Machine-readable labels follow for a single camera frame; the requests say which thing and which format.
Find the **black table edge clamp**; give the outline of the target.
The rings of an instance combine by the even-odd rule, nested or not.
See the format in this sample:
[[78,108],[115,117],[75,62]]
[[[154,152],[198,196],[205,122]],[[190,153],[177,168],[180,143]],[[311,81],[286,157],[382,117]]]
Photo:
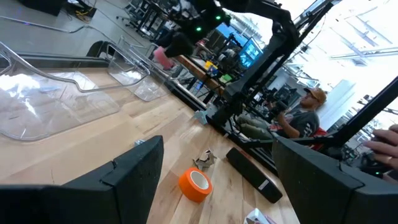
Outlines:
[[107,51],[109,42],[107,41],[97,41],[91,45],[88,53],[86,54],[87,57],[99,57],[103,52]]

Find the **orange tape roll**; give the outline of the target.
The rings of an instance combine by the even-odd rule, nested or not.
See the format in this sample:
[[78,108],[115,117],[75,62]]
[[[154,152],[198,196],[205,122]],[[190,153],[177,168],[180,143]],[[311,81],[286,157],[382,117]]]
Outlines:
[[196,203],[202,203],[213,190],[208,176],[195,167],[190,167],[180,176],[178,186],[186,198]]

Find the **pink and white stapler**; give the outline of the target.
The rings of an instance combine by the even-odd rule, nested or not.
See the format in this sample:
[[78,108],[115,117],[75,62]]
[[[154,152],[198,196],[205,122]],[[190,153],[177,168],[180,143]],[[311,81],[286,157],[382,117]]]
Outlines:
[[276,222],[255,208],[244,217],[243,224],[276,224]]

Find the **wooden workbench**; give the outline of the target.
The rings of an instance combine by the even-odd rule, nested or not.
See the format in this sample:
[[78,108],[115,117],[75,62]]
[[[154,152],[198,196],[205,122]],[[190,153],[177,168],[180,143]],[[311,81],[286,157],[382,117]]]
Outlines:
[[221,96],[223,94],[224,87],[220,85],[214,78],[212,78],[201,65],[184,55],[175,57],[175,60],[187,68],[194,77],[203,82],[208,88],[215,91],[217,95]]

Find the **clear plastic bin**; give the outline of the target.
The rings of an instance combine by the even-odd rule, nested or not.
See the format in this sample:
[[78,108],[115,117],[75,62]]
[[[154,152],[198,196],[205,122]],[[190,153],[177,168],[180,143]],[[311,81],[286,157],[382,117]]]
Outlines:
[[105,61],[17,54],[0,42],[0,134],[37,141],[114,114],[119,105],[87,75]]
[[175,60],[173,60],[174,66],[170,70],[166,70],[156,61],[155,57],[152,56],[154,50],[158,48],[156,44],[150,43],[148,46],[131,44],[128,42],[127,38],[122,35],[119,38],[118,45],[148,67],[151,74],[157,75],[158,77],[174,80],[177,79],[184,70],[183,65]]
[[165,80],[157,76],[154,65],[133,46],[120,49],[109,44],[106,58],[109,59],[108,74],[139,99],[150,102],[170,93]]

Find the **small metal clips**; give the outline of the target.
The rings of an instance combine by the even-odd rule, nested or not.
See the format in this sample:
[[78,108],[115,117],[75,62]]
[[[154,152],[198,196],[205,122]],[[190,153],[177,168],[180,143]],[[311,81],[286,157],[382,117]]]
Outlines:
[[206,125],[207,122],[207,111],[203,111],[203,110],[198,110],[196,112],[194,112],[193,117],[202,125]]

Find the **person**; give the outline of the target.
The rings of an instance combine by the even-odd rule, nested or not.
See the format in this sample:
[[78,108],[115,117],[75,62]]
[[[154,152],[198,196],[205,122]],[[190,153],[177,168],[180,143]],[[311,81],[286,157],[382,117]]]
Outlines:
[[260,140],[271,140],[275,134],[284,138],[313,136],[320,127],[317,109],[326,102],[326,93],[321,88],[306,88],[305,91],[307,94],[296,108],[280,112],[271,124],[241,115],[236,120],[236,127],[245,136]]

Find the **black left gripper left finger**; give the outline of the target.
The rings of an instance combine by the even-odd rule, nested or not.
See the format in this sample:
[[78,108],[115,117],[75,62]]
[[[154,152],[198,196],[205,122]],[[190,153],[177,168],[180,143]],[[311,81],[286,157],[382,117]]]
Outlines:
[[0,185],[0,224],[146,224],[163,158],[154,136],[63,185]]

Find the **lit computer monitor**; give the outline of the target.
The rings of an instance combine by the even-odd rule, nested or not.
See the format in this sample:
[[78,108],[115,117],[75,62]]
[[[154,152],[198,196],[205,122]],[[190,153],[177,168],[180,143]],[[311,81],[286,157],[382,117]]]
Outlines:
[[245,69],[251,67],[262,53],[259,44],[251,37],[239,53],[241,66]]

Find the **person's hand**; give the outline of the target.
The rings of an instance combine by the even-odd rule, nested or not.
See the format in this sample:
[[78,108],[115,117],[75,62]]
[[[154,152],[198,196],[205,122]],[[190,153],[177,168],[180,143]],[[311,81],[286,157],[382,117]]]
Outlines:
[[389,129],[374,130],[373,135],[377,140],[370,140],[364,145],[374,152],[375,160],[398,171],[398,124]]

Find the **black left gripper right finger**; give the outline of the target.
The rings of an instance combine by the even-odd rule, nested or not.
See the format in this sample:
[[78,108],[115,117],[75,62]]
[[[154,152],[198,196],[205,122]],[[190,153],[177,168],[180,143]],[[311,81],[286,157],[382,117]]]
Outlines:
[[398,185],[282,137],[272,157],[301,224],[398,224]]

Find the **black and red stapler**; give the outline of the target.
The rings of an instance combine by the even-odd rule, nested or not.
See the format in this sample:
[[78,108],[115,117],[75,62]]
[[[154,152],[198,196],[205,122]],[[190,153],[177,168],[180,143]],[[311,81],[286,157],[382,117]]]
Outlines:
[[270,203],[276,203],[282,198],[282,192],[277,186],[255,166],[247,156],[235,147],[226,154],[228,162]]

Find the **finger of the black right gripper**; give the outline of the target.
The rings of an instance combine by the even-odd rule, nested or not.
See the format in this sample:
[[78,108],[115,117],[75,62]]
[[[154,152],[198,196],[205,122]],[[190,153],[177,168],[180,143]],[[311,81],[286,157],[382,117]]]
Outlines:
[[167,39],[164,49],[166,57],[173,58],[179,55],[191,55],[194,47],[185,34],[174,32]]

